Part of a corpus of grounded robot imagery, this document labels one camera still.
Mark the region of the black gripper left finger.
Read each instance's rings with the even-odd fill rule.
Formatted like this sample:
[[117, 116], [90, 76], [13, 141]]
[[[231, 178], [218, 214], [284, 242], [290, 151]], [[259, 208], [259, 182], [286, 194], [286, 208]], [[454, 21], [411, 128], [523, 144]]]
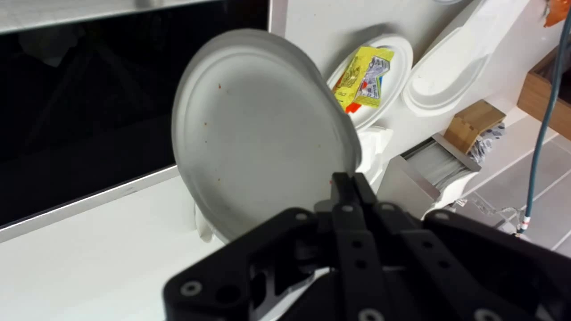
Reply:
[[388, 283], [368, 228], [375, 203], [361, 173], [336, 173], [322, 210], [288, 208], [172, 276], [163, 289], [167, 321], [258, 321], [322, 267], [334, 281], [308, 319], [390, 321]]

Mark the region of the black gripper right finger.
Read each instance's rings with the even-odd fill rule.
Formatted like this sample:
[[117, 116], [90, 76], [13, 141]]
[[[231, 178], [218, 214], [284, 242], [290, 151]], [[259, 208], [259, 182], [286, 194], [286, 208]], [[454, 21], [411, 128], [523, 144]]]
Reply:
[[354, 176], [377, 269], [402, 278], [404, 306], [440, 321], [571, 321], [571, 260], [440, 208], [415, 219]]

